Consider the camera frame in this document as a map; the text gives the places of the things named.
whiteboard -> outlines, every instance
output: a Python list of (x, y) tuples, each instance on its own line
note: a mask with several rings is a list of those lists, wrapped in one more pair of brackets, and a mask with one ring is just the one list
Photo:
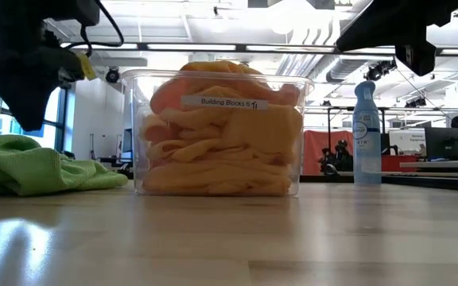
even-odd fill
[(391, 130), (390, 145), (396, 145), (402, 151), (420, 151), (425, 145), (424, 130)]

window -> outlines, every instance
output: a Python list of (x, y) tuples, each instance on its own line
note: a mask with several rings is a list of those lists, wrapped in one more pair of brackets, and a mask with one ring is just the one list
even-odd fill
[[(60, 92), (61, 92), (61, 89), (57, 88), (51, 93), (49, 97), (49, 101), (47, 102), (47, 107), (45, 108), (45, 120), (47, 121), (57, 122), (58, 106), (60, 102)], [(2, 100), (1, 107), (4, 109), (9, 109), (4, 100)]]
[(40, 130), (26, 132), (24, 131), (17, 120), (10, 115), (0, 115), (0, 135), (17, 134), (30, 137), (37, 141), (40, 146), (47, 148), (55, 148), (56, 144), (56, 127), (44, 124)]

label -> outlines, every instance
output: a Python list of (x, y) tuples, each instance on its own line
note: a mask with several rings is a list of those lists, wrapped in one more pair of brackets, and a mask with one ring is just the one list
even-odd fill
[(196, 95), (184, 95), (181, 104), (185, 106), (227, 107), (249, 110), (267, 110), (268, 101), (259, 99), (229, 99)]
[(379, 122), (374, 122), (370, 112), (362, 111), (355, 116), (355, 123), (353, 123), (353, 138), (355, 147), (358, 151), (371, 151), (375, 148), (375, 144), (379, 142), (379, 138), (370, 136), (369, 133), (379, 134), (379, 128), (371, 128), (369, 126), (378, 126)]
[(367, 126), (362, 122), (355, 122), (353, 125), (353, 138), (361, 139), (367, 135)]
[(89, 80), (96, 79), (95, 71), (93, 71), (93, 67), (87, 56), (83, 53), (77, 53), (76, 55), (80, 60), (80, 68), (83, 70), (84, 76)]
[(365, 89), (365, 91), (363, 92), (363, 97), (365, 98), (365, 100), (372, 100), (371, 91), (369, 91), (368, 89)]

white wall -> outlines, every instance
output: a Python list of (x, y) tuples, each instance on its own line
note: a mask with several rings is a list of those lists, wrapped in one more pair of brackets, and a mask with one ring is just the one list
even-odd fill
[(116, 155), (123, 133), (123, 94), (101, 79), (75, 85), (72, 151), (79, 160), (90, 159), (90, 133), (95, 135), (95, 156)]

desk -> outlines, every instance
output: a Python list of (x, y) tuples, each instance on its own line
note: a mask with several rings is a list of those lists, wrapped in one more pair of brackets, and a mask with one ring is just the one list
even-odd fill
[(458, 161), (401, 163), (401, 168), (458, 168)]
[(458, 285), (458, 192), (0, 197), (0, 286)]

